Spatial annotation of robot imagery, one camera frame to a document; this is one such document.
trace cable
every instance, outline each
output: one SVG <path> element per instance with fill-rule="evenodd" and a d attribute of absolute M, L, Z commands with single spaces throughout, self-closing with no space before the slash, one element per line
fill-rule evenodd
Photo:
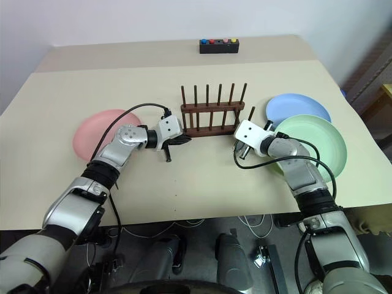
<path fill-rule="evenodd" d="M 117 211 L 115 202 L 113 201 L 113 197 L 111 196 L 111 193 L 109 193 L 109 201 L 110 201 L 111 207 L 113 208 L 113 212 L 115 213 L 115 216 L 116 216 L 117 229 L 118 229 L 119 232 L 121 232 L 123 227 L 121 225 L 120 215 L 118 214 L 118 211 Z M 116 255 L 117 247 L 118 247 L 118 244 L 120 243 L 120 236 L 121 236 L 121 234 L 118 234 L 118 236 L 116 238 L 116 244 L 115 244 L 115 247 L 113 248 L 113 256 Z"/>
<path fill-rule="evenodd" d="M 197 224 L 201 224 L 204 221 L 204 219 L 199 219 L 196 222 L 191 222 L 190 220 L 186 220 L 186 222 L 190 225 L 197 225 Z"/>
<path fill-rule="evenodd" d="M 181 225 L 177 222 L 175 222 L 175 224 L 181 228 L 195 228 L 198 227 L 199 225 L 201 225 L 202 223 L 204 223 L 205 219 L 202 219 L 199 223 L 195 224 L 195 225 Z"/>
<path fill-rule="evenodd" d="M 161 232 L 159 232 L 158 234 L 155 234 L 154 236 L 142 236 L 142 235 L 137 235 L 135 233 L 132 233 L 130 231 L 128 231 L 126 228 L 124 228 L 124 231 L 127 232 L 128 234 L 134 236 L 134 237 L 138 237 L 138 238 L 143 238 L 143 239 L 153 239 L 155 237 L 158 237 L 159 235 L 165 233 L 169 228 L 171 228 L 172 226 L 175 225 L 175 222 L 172 222 L 166 229 L 162 230 Z"/>
<path fill-rule="evenodd" d="M 96 246 L 95 243 L 93 243 L 93 245 L 94 245 L 94 254 L 92 255 L 92 260 L 91 260 L 91 262 L 89 262 L 89 257 L 88 257 L 88 244 L 89 244 L 89 243 L 87 242 L 87 246 L 86 246 L 86 262 L 87 262 L 88 267 L 90 268 L 91 265 L 92 265 L 92 263 L 94 262 L 95 257 L 96 257 L 97 246 Z"/>
<path fill-rule="evenodd" d="M 238 219 L 244 224 L 244 225 L 248 225 L 247 223 L 245 223 L 245 221 L 243 221 L 243 219 L 241 218 L 241 216 L 237 216 L 238 217 Z M 262 219 L 261 219 L 261 221 L 257 224 L 257 225 L 249 225 L 251 228 L 255 228 L 255 227 L 259 227 L 259 226 L 261 226 L 262 224 L 263 224 L 263 221 L 264 221 L 264 214 L 263 214 L 263 216 L 262 216 Z"/>
<path fill-rule="evenodd" d="M 107 134 L 109 133 L 109 131 L 111 130 L 111 128 L 112 128 L 121 118 L 123 118 L 125 115 L 127 115 L 128 113 L 130 113 L 132 110 L 135 110 L 135 109 L 137 109 L 137 108 L 144 107 L 144 106 L 155 106 L 155 107 L 160 107 L 160 108 L 163 108 L 163 109 L 164 109 L 165 114 L 169 114 L 169 113 L 170 113 L 170 110 L 169 110 L 167 107 L 165 107 L 165 106 L 163 106 L 163 105 L 161 105 L 161 104 L 156 104 L 156 103 L 143 103 L 143 104 L 139 104 L 139 105 L 136 105 L 136 106 L 134 106 L 134 107 L 131 107 L 130 109 L 124 111 L 121 115 L 119 115 L 119 116 L 118 116 L 118 117 L 117 117 L 117 118 L 116 118 L 116 119 L 106 128 L 104 134 L 102 135 L 101 139 L 99 140 L 99 142 L 98 142 L 98 144 L 97 144 L 97 146 L 96 146 L 96 148 L 95 148 L 95 150 L 94 150 L 94 152 L 93 152 L 93 154 L 92 154 L 92 156 L 91 156 L 90 161 L 93 160 L 93 159 L 95 158 L 95 156 L 97 155 L 99 148 L 101 147 L 102 143 L 104 142 L 104 140 L 105 140 Z M 117 236 L 116 244 L 115 244 L 115 247 L 114 247 L 114 249 L 113 249 L 113 256 L 114 256 L 114 255 L 116 255 L 116 252 L 117 252 L 118 244 L 119 244 L 119 242 L 120 242 L 121 231 L 123 230 L 123 227 L 122 227 L 122 225 L 121 225 L 120 216 L 119 216 L 119 214 L 118 214 L 118 211 L 117 211 L 115 202 L 113 201 L 113 197 L 111 196 L 111 194 L 109 194 L 109 200 L 110 200 L 111 207 L 113 208 L 113 212 L 115 213 L 115 216 L 116 216 L 118 231 L 120 232 L 120 234 L 118 234 L 118 236 Z"/>
<path fill-rule="evenodd" d="M 270 214 L 269 216 L 271 217 L 271 226 L 270 226 L 268 232 L 267 232 L 264 236 L 258 236 L 258 234 L 256 234 L 255 231 L 253 231 L 253 228 L 251 227 L 251 225 L 249 225 L 249 222 L 248 222 L 246 216 L 244 216 L 244 217 L 245 217 L 245 221 L 246 221 L 246 226 L 248 227 L 248 229 L 251 231 L 251 233 L 252 233 L 257 239 L 266 238 L 266 237 L 272 232 L 272 229 L 273 229 L 273 227 L 274 227 L 274 221 L 273 221 L 273 219 L 272 219 L 272 214 Z"/>
<path fill-rule="evenodd" d="M 330 168 L 327 166 L 327 164 L 325 164 L 324 162 L 310 157 L 310 156 L 302 156 L 302 155 L 295 155 L 295 156 L 284 156 L 284 157 L 280 157 L 280 158 L 275 158 L 273 160 L 267 161 L 267 162 L 262 162 L 260 164 L 256 164 L 256 165 L 251 165 L 248 167 L 242 166 L 241 164 L 239 164 L 238 160 L 237 160 L 237 153 L 236 153 L 236 147 L 234 148 L 234 152 L 233 152 L 233 158 L 234 158 L 234 162 L 237 165 L 237 167 L 242 168 L 243 170 L 251 170 L 253 168 L 259 168 L 259 167 L 265 167 L 266 165 L 269 164 L 275 164 L 276 162 L 279 161 L 283 161 L 283 160 L 289 160 L 289 159 L 307 159 L 307 160 L 311 160 L 314 162 L 318 162 L 323 168 L 325 168 L 325 170 L 328 172 L 328 174 L 330 175 L 331 178 L 331 182 L 332 182 L 332 197 L 333 199 L 336 199 L 336 180 L 335 180 L 335 176 L 333 175 L 333 172 L 330 170 Z"/>
<path fill-rule="evenodd" d="M 298 262 L 300 260 L 300 253 L 301 253 L 301 248 L 304 244 L 305 238 L 306 236 L 309 234 L 309 230 L 306 229 L 306 231 L 303 233 L 300 242 L 298 243 L 298 247 L 296 248 L 296 252 L 295 252 L 295 259 L 294 259 L 294 276 L 295 276 L 295 282 L 296 282 L 296 286 L 298 288 L 298 292 L 300 294 L 303 294 L 303 290 L 301 287 L 301 282 L 300 282 L 300 275 L 298 274 Z"/>
<path fill-rule="evenodd" d="M 314 150 L 314 152 L 316 153 L 316 158 L 317 158 L 317 160 L 320 160 L 320 153 L 319 153 L 319 150 L 318 150 L 318 149 L 316 148 L 316 146 L 314 146 L 312 143 L 310 143 L 310 142 L 308 142 L 308 141 L 305 141 L 305 140 L 302 140 L 302 139 L 293 138 L 293 137 L 290 137 L 290 139 L 297 140 L 298 142 L 307 144 L 307 145 L 309 145 L 310 147 L 312 147 L 313 150 Z"/>
<path fill-rule="evenodd" d="M 153 238 L 156 238 L 156 237 L 160 236 L 161 234 L 165 233 L 169 228 L 172 228 L 172 226 L 174 226 L 174 225 L 177 225 L 177 226 L 182 227 L 182 228 L 195 228 L 195 227 L 198 227 L 199 225 L 201 225 L 202 223 L 204 223 L 204 221 L 205 221 L 205 219 L 202 219 L 202 220 L 200 220 L 198 223 L 196 223 L 196 224 L 194 224 L 194 225 L 181 225 L 181 224 L 179 224 L 178 222 L 172 222 L 167 228 L 163 229 L 162 231 L 160 231 L 159 233 L 157 233 L 157 234 L 155 234 L 155 235 L 153 235 L 153 236 L 138 235 L 138 234 L 135 234 L 135 233 L 129 231 L 129 230 L 128 230 L 127 228 L 125 228 L 125 227 L 122 228 L 121 232 L 122 232 L 122 231 L 125 231 L 126 233 L 128 233 L 128 234 L 130 234 L 130 235 L 132 235 L 132 236 L 134 236 L 134 237 L 137 237 L 137 238 L 153 239 Z M 108 230 L 109 238 L 116 238 L 116 237 L 118 237 L 118 233 L 117 233 L 115 236 L 111 236 L 111 235 L 110 235 L 110 231 L 111 231 L 111 230 L 114 230 L 114 229 L 116 229 L 116 228 L 110 228 L 110 229 Z"/>
<path fill-rule="evenodd" d="M 131 111 L 140 108 L 140 107 L 144 107 L 144 106 L 156 106 L 156 107 L 160 107 L 163 108 L 165 110 L 165 112 L 170 112 L 169 108 L 161 105 L 161 104 L 156 104 L 156 103 L 143 103 L 143 104 L 139 104 L 136 105 L 134 107 L 131 107 L 130 109 L 124 111 L 124 113 L 122 113 L 121 115 L 119 115 L 105 130 L 104 134 L 102 135 L 101 139 L 99 140 L 97 147 L 95 148 L 90 160 L 93 160 L 94 157 L 97 155 L 99 148 L 101 147 L 102 143 L 104 142 L 107 134 L 109 133 L 109 131 L 111 130 L 111 128 L 121 119 L 123 118 L 125 115 L 127 115 L 128 113 L 130 113 Z"/>

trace black cable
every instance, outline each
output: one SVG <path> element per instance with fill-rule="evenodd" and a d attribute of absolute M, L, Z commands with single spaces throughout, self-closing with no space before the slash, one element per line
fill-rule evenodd
<path fill-rule="evenodd" d="M 319 153 L 319 150 L 318 150 L 318 149 L 316 148 L 316 146 L 314 146 L 312 143 L 310 143 L 310 142 L 308 142 L 308 141 L 305 141 L 305 140 L 302 140 L 302 139 L 293 138 L 293 137 L 290 137 L 290 139 L 297 140 L 298 142 L 307 144 L 307 145 L 309 145 L 310 147 L 312 147 L 313 150 L 314 150 L 314 152 L 316 152 L 316 158 L 317 158 L 317 160 L 320 160 L 320 153 Z"/>
<path fill-rule="evenodd" d="M 327 164 L 325 164 L 324 162 L 322 162 L 316 158 L 310 157 L 310 156 L 295 155 L 295 156 L 284 156 L 284 157 L 280 157 L 280 158 L 275 158 L 275 159 L 267 161 L 267 162 L 262 162 L 260 164 L 245 167 L 245 166 L 239 164 L 239 162 L 237 161 L 236 146 L 234 147 L 234 152 L 233 152 L 234 162 L 239 168 L 242 168 L 243 170 L 251 170 L 253 168 L 265 167 L 266 165 L 275 164 L 276 162 L 283 161 L 283 160 L 289 160 L 289 159 L 307 159 L 307 160 L 311 160 L 311 161 L 319 163 L 323 168 L 325 168 L 325 170 L 330 175 L 331 182 L 332 182 L 332 190 L 333 190 L 332 197 L 333 197 L 333 199 L 336 199 L 337 190 L 336 190 L 335 176 L 333 175 L 333 172 L 330 170 L 330 168 L 327 166 Z"/>
<path fill-rule="evenodd" d="M 105 140 L 105 137 L 107 136 L 107 134 L 109 133 L 109 131 L 111 130 L 111 128 L 112 128 L 121 118 L 123 118 L 125 115 L 127 115 L 128 113 L 130 113 L 132 110 L 135 110 L 135 109 L 137 109 L 137 108 L 139 108 L 139 107 L 143 107 L 143 106 L 156 106 L 156 107 L 163 108 L 163 109 L 165 110 L 165 112 L 168 112 L 168 111 L 170 112 L 170 110 L 169 110 L 167 107 L 165 107 L 165 106 L 163 106 L 163 105 L 161 105 L 161 104 L 156 104 L 156 103 L 143 103 L 143 104 L 136 105 L 136 106 L 134 106 L 134 107 L 132 107 L 132 108 L 130 108 L 130 109 L 124 111 L 124 113 L 122 113 L 121 115 L 119 115 L 119 116 L 118 116 L 118 117 L 108 126 L 108 128 L 105 130 L 105 132 L 104 132 L 104 134 L 102 135 L 101 139 L 99 140 L 99 142 L 98 142 L 98 144 L 97 144 L 97 147 L 96 147 L 96 149 L 94 150 L 94 152 L 93 152 L 93 154 L 92 154 L 90 160 L 93 160 L 94 157 L 97 155 L 99 148 L 101 147 L 102 143 L 103 143 L 104 140 Z"/>
<path fill-rule="evenodd" d="M 118 244 L 120 243 L 121 230 L 123 229 L 123 226 L 121 225 L 120 215 L 118 214 L 115 202 L 113 201 L 113 197 L 111 196 L 111 194 L 109 194 L 109 201 L 110 201 L 111 207 L 113 208 L 113 212 L 115 213 L 116 220 L 117 220 L 117 228 L 118 228 L 116 244 L 115 244 L 115 247 L 113 248 L 113 256 L 115 256 L 116 252 L 117 252 Z"/>
<path fill-rule="evenodd" d="M 94 260 L 96 259 L 96 254 L 97 254 L 97 245 L 95 243 L 93 243 L 92 245 L 94 245 L 94 254 L 92 255 L 90 265 L 92 265 L 94 263 Z"/>
<path fill-rule="evenodd" d="M 306 231 L 303 233 L 303 235 L 302 235 L 302 237 L 301 237 L 301 239 L 300 239 L 300 242 L 298 243 L 298 247 L 296 248 L 295 259 L 294 259 L 294 276 L 295 276 L 295 282 L 296 282 L 296 286 L 297 286 L 297 288 L 298 288 L 298 292 L 299 292 L 300 294 L 303 294 L 304 292 L 303 292 L 302 287 L 301 287 L 300 275 L 298 274 L 298 262 L 299 262 L 299 260 L 300 260 L 300 253 L 301 253 L 302 246 L 303 246 L 304 241 L 305 241 L 305 238 L 306 238 L 306 236 L 307 236 L 308 234 L 309 234 L 309 231 L 308 231 L 308 230 L 306 230 Z"/>
<path fill-rule="evenodd" d="M 118 116 L 118 117 L 117 117 L 117 118 L 107 127 L 107 129 L 105 130 L 105 132 L 104 132 L 104 134 L 102 135 L 101 139 L 99 140 L 99 142 L 98 142 L 98 144 L 97 144 L 97 147 L 95 148 L 95 150 L 94 150 L 94 152 L 93 152 L 93 154 L 92 154 L 90 160 L 93 160 L 94 157 L 97 155 L 99 148 L 101 147 L 102 143 L 103 143 L 104 140 L 105 140 L 105 137 L 107 136 L 107 134 L 109 133 L 109 131 L 111 130 L 111 128 L 112 128 L 121 118 L 123 118 L 125 115 L 127 115 L 127 114 L 130 113 L 131 111 L 133 111 L 133 110 L 135 110 L 135 109 L 137 109 L 137 108 L 143 107 L 143 106 L 155 106 L 155 107 L 160 107 L 160 108 L 163 108 L 163 109 L 164 109 L 165 115 L 170 115 L 170 110 L 169 110 L 169 108 L 167 108 L 167 107 L 165 107 L 165 106 L 163 106 L 163 105 L 161 105 L 161 104 L 156 104 L 156 103 L 143 103 L 143 104 L 139 104 L 139 105 L 136 105 L 136 106 L 134 106 L 134 107 L 131 107 L 130 109 L 124 111 L 124 113 L 122 113 L 121 115 L 119 115 L 119 116 Z M 111 207 L 113 208 L 113 212 L 115 213 L 116 220 L 117 220 L 117 228 L 118 228 L 118 235 L 117 235 L 117 238 L 116 238 L 115 247 L 113 248 L 113 257 L 114 257 L 114 256 L 116 255 L 116 252 L 117 252 L 118 244 L 120 243 L 121 230 L 123 229 L 123 226 L 121 225 L 120 216 L 119 216 L 119 214 L 118 214 L 118 211 L 117 211 L 115 202 L 113 201 L 113 197 L 111 196 L 111 193 L 109 193 L 109 201 L 110 201 Z"/>

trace blue plate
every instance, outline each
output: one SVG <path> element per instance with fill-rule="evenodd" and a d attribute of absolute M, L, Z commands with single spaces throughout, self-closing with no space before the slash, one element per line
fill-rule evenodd
<path fill-rule="evenodd" d="M 331 117 L 323 105 L 301 94 L 275 96 L 268 102 L 265 112 L 267 119 L 274 122 L 274 127 L 295 115 L 314 115 L 331 122 Z"/>

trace floor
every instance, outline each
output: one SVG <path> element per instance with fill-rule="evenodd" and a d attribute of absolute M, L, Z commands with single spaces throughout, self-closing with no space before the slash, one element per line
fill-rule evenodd
<path fill-rule="evenodd" d="M 257 224 L 261 216 L 249 216 L 250 224 Z M 270 219 L 265 218 L 262 226 L 254 228 L 259 234 L 263 235 L 270 227 Z M 171 222 L 162 222 L 146 225 L 130 225 L 127 229 L 135 234 L 152 236 L 167 228 Z M 179 222 L 180 225 L 187 225 L 187 222 Z M 251 257 L 254 255 L 259 245 L 275 244 L 284 271 L 288 292 L 297 294 L 296 284 L 294 280 L 294 256 L 296 246 L 300 240 L 301 234 L 296 226 L 288 228 L 274 227 L 271 234 L 265 239 L 257 239 L 249 229 L 242 224 L 237 217 L 225 217 L 217 219 L 207 219 L 194 228 L 183 228 L 178 225 L 172 226 L 165 233 L 174 233 L 183 235 L 188 240 L 188 248 L 184 269 L 179 276 L 171 276 L 171 279 L 199 279 L 203 281 L 216 281 L 217 262 L 214 256 L 215 240 L 221 233 L 230 233 L 231 229 L 236 229 L 238 240 L 240 241 L 245 253 L 249 256 L 249 267 L 251 269 L 254 280 L 253 293 L 274 293 L 273 284 L 271 282 L 270 271 L 268 267 L 258 269 L 252 262 Z M 10 243 L 21 238 L 22 232 L 3 232 L 2 249 L 5 249 Z M 365 251 L 369 256 L 371 263 L 371 272 L 374 274 L 392 275 L 392 238 L 386 235 L 359 236 Z M 132 274 L 140 257 L 146 252 L 155 239 L 144 239 L 131 236 L 123 232 L 118 252 L 124 256 L 124 266 L 112 275 L 111 284 L 121 285 L 126 283 Z M 95 261 L 100 261 L 107 252 L 112 248 L 113 244 L 108 248 L 97 247 L 97 255 Z M 93 246 L 89 246 L 89 258 L 92 259 L 94 252 Z M 76 281 L 80 273 L 87 267 L 86 263 L 86 245 L 75 246 L 70 253 L 67 264 L 64 267 L 59 279 L 56 283 L 55 293 L 69 293 L 73 283 Z M 303 287 L 313 279 L 313 275 L 309 269 L 306 254 L 301 254 L 300 258 L 300 278 Z"/>

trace pink plate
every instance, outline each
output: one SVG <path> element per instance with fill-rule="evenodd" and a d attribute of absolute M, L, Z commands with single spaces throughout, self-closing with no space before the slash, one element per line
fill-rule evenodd
<path fill-rule="evenodd" d="M 96 113 L 90 116 L 88 119 L 82 122 L 79 126 L 75 135 L 73 136 L 73 150 L 76 155 L 85 161 L 90 161 L 90 157 L 94 152 L 99 140 L 104 134 L 106 128 L 125 110 L 122 109 L 111 109 L 105 110 L 100 113 Z M 132 113 L 128 113 L 125 117 L 121 118 L 109 131 L 104 142 L 102 143 L 101 149 L 111 142 L 115 136 L 115 132 L 124 124 L 133 124 L 138 126 L 141 124 L 137 116 Z"/>

